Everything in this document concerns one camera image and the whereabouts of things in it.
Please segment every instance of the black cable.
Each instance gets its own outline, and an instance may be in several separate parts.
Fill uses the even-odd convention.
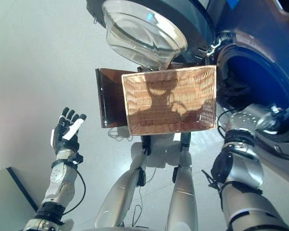
[[[137,223],[137,221],[139,220],[140,216],[141,216],[141,213],[143,212],[143,198],[141,196],[141,193],[140,193],[140,189],[141,187],[139,187],[139,195],[140,195],[140,200],[141,200],[141,205],[135,205],[135,208],[134,208],[134,214],[133,214],[133,220],[131,222],[131,226],[134,227]],[[138,215],[138,218],[136,219],[135,223],[134,223],[134,219],[135,219],[135,213],[136,213],[136,207],[139,207],[140,208],[140,213]]]
[[[225,136],[222,134],[222,132],[221,132],[221,130],[220,130],[220,128],[223,129],[223,127],[220,126],[220,125],[218,125],[218,124],[219,124],[219,121],[220,121],[220,118],[221,118],[224,114],[226,114],[227,112],[232,112],[232,111],[235,111],[235,110],[240,110],[240,109],[231,109],[231,110],[224,111],[224,112],[221,113],[221,114],[218,116],[218,118],[217,118],[217,131],[218,131],[218,133],[220,134],[220,136],[221,136],[223,139],[225,138]]]
[[[79,175],[79,177],[80,177],[80,179],[81,179],[81,181],[83,183],[83,196],[82,196],[81,200],[78,202],[77,205],[75,205],[72,209],[70,209],[67,212],[65,212],[63,215],[66,215],[69,212],[72,212],[75,208],[77,208],[80,205],[80,203],[83,201],[83,199],[85,198],[85,195],[86,195],[86,183],[83,180],[82,175],[80,174],[80,172],[77,169],[75,169],[75,171],[77,172],[77,174]]]
[[[217,184],[217,181],[213,179],[205,170],[201,170],[203,174],[207,177],[207,180],[209,182],[209,187],[216,189],[217,191],[220,191],[220,187]]]

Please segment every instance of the white floor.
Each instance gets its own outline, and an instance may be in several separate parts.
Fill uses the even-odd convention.
[[[105,30],[93,24],[85,0],[0,0],[0,169],[12,166],[35,202],[41,203],[55,159],[49,144],[51,129],[65,106],[86,113],[88,118],[79,132],[84,156],[79,170],[86,180],[87,195],[79,208],[66,216],[74,219],[75,231],[93,227],[107,192],[129,168],[131,153],[140,144],[139,137],[117,141],[108,136],[107,129],[101,129],[95,79],[95,68],[99,67],[136,70],[137,65],[108,47]],[[172,135],[154,139],[164,142],[154,145],[148,157],[147,178],[157,169],[141,189],[144,208],[137,225],[163,230],[178,142]],[[226,228],[219,196],[200,172],[209,172],[222,143],[216,130],[192,134],[190,152],[200,231]],[[287,184],[271,171],[266,173],[264,195],[289,224]],[[76,190],[70,207],[82,196],[79,179]],[[136,190],[127,225],[139,202]]]

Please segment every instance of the wicker basket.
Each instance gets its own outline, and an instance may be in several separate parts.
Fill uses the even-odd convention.
[[[131,135],[216,127],[216,66],[122,75]]]

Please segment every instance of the black robotic glove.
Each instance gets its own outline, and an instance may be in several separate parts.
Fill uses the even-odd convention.
[[[79,149],[78,129],[87,116],[75,114],[72,118],[75,111],[71,110],[69,113],[68,111],[69,108],[66,107],[59,117],[57,126],[52,130],[51,146],[56,154],[63,149],[70,149],[77,153]]]

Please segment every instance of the clear plastic bowl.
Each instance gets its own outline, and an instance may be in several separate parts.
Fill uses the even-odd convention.
[[[123,57],[154,70],[166,70],[187,49],[183,33],[164,16],[135,2],[103,3],[107,42]]]

